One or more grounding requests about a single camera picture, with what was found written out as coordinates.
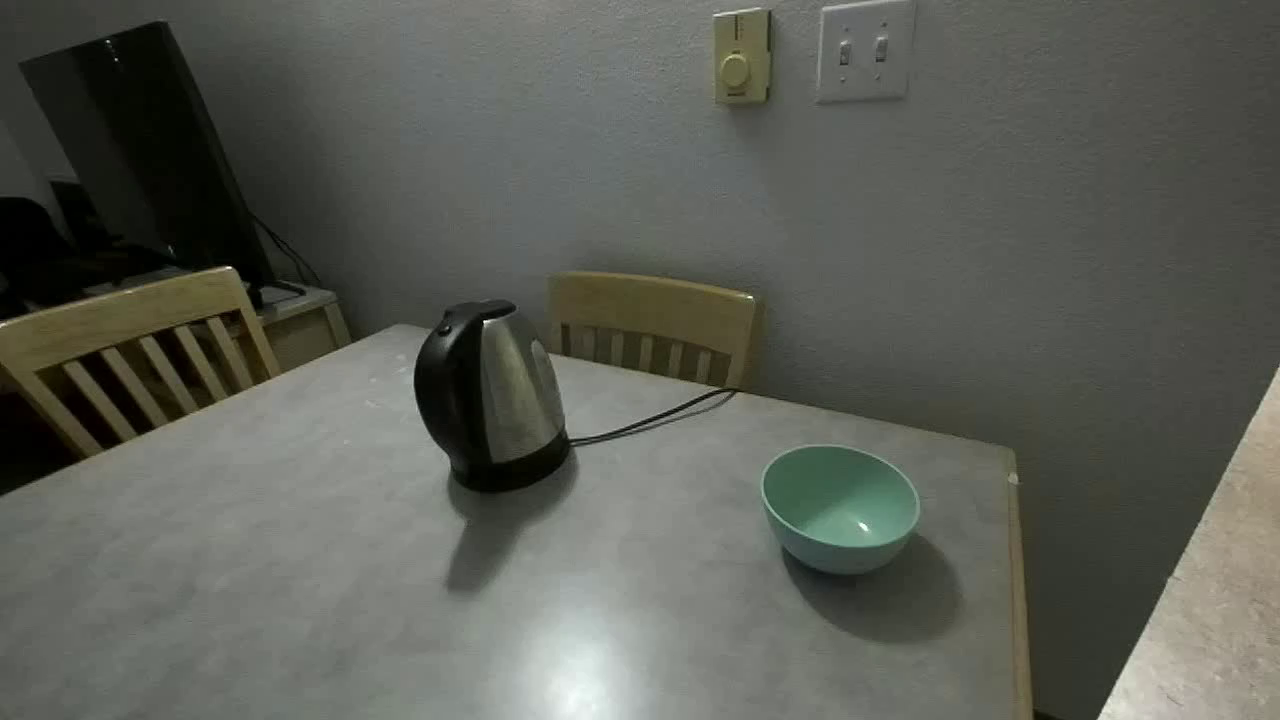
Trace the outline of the wooden chair behind table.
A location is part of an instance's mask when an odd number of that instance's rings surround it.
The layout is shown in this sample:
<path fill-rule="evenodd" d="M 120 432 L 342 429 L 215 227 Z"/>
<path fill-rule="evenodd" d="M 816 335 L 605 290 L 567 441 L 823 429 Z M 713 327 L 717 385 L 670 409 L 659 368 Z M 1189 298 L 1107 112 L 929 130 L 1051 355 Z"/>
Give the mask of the wooden chair behind table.
<path fill-rule="evenodd" d="M 744 387 L 758 340 L 758 300 L 670 277 L 558 272 L 547 282 L 547 325 L 562 355 Z"/>

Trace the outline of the mint green bowl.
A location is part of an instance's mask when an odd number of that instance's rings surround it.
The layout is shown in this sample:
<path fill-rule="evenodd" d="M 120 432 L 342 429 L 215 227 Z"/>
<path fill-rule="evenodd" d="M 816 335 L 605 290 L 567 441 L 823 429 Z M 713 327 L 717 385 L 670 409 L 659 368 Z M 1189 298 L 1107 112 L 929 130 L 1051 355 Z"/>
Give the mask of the mint green bowl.
<path fill-rule="evenodd" d="M 888 459 L 855 448 L 790 448 L 758 475 L 775 546 L 803 568 L 869 577 L 912 542 L 924 502 Z"/>

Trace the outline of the beige side cabinet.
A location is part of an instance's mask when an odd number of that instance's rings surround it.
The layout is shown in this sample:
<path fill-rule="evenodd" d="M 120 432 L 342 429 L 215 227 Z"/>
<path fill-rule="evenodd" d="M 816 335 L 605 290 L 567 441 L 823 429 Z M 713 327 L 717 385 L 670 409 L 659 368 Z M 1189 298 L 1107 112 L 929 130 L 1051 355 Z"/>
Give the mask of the beige side cabinet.
<path fill-rule="evenodd" d="M 284 368 L 320 362 L 350 340 L 339 300 L 310 284 L 266 284 L 259 320 Z"/>

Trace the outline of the black flat monitor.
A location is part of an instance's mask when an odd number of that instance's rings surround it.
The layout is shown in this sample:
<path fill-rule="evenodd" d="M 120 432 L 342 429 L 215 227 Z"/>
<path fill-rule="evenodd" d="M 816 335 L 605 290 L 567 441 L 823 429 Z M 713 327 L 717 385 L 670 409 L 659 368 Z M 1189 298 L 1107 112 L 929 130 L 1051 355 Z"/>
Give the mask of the black flat monitor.
<path fill-rule="evenodd" d="M 96 211 L 184 270 L 231 266 L 271 284 L 266 254 L 221 132 L 163 19 L 20 63 Z"/>

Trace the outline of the wooden chair at left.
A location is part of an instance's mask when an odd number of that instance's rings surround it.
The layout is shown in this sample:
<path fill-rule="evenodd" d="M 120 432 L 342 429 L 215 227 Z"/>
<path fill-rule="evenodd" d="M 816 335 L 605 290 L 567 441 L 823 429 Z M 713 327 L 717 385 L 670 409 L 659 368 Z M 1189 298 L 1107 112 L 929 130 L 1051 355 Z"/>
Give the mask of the wooden chair at left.
<path fill-rule="evenodd" d="M 207 270 L 3 320 L 0 368 L 96 456 L 271 381 L 280 362 L 241 272 Z"/>

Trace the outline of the speckled countertop at right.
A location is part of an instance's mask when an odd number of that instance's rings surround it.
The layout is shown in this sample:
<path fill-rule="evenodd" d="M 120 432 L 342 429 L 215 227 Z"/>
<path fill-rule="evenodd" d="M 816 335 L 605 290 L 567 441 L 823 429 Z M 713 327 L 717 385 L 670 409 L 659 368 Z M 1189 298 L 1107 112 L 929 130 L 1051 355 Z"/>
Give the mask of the speckled countertop at right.
<path fill-rule="evenodd" d="M 1280 371 L 1095 720 L 1280 720 Z"/>

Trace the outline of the beige wall thermostat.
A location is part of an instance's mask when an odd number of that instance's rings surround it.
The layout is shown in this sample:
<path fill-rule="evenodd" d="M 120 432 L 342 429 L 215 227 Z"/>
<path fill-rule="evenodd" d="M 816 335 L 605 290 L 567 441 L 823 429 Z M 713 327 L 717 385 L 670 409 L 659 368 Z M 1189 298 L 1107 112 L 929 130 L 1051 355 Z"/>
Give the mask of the beige wall thermostat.
<path fill-rule="evenodd" d="M 770 94 L 770 13 L 713 15 L 713 84 L 718 103 L 763 103 Z"/>

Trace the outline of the white double light switch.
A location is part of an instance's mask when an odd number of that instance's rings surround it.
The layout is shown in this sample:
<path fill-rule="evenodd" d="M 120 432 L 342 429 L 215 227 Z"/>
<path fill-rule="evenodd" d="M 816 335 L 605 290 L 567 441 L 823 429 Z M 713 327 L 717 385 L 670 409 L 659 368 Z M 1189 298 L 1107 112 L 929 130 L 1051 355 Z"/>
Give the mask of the white double light switch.
<path fill-rule="evenodd" d="M 912 0 L 844 0 L 818 7 L 816 102 L 898 102 L 909 94 Z"/>

